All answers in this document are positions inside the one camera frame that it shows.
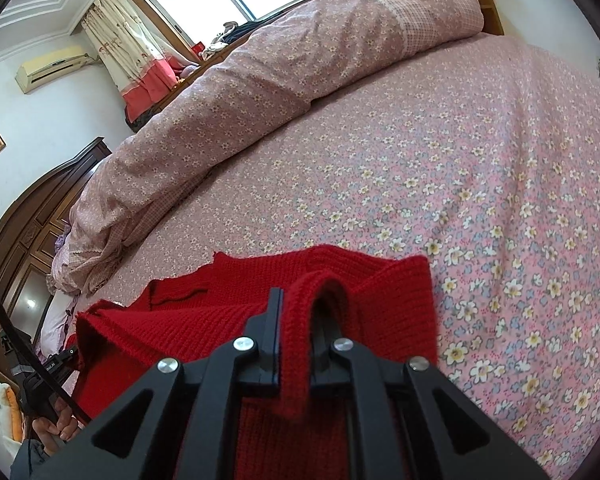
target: folded blanket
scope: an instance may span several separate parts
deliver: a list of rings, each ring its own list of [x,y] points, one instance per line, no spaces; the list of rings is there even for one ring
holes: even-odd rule
[[[90,294],[214,165],[311,102],[450,40],[477,34],[478,0],[314,0],[256,30],[129,137],[72,207],[52,281]]]
[[[243,402],[235,478],[344,480],[347,446],[338,400],[309,402],[310,319],[330,298],[344,335],[398,362],[436,362],[436,319],[424,256],[383,260],[332,246],[213,263],[189,276],[151,282],[127,309],[101,301],[77,321],[82,372],[74,397],[97,416],[165,356],[204,358],[242,334],[266,309],[269,289],[285,291],[281,392]]]

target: curtain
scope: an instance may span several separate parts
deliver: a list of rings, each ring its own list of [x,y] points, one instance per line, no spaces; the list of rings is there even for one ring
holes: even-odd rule
[[[130,122],[163,99],[191,64],[146,28],[128,0],[95,0],[81,23],[126,102]]]

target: human hand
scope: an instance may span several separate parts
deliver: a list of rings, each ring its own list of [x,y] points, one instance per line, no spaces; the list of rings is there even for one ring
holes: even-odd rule
[[[33,430],[38,434],[40,442],[45,446],[45,453],[49,456],[60,449],[54,436],[59,436],[61,440],[67,442],[80,433],[78,420],[74,417],[71,407],[60,397],[56,400],[54,407],[59,415],[55,424],[45,417],[33,421]]]

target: headboard panel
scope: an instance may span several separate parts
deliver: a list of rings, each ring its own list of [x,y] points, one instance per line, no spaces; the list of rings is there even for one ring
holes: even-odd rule
[[[14,325],[32,338],[52,299],[46,275],[63,221],[98,163],[110,153],[98,137],[32,184],[0,219],[0,298]],[[0,380],[11,382],[1,349]]]

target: triangular cutout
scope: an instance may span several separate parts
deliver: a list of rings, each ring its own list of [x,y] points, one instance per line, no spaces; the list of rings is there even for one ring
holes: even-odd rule
[[[445,392],[433,390],[440,415],[458,455],[467,454],[489,443],[489,434],[466,414]]]
[[[126,458],[131,452],[153,398],[154,393],[151,390],[142,390],[93,436],[93,445],[119,458]]]

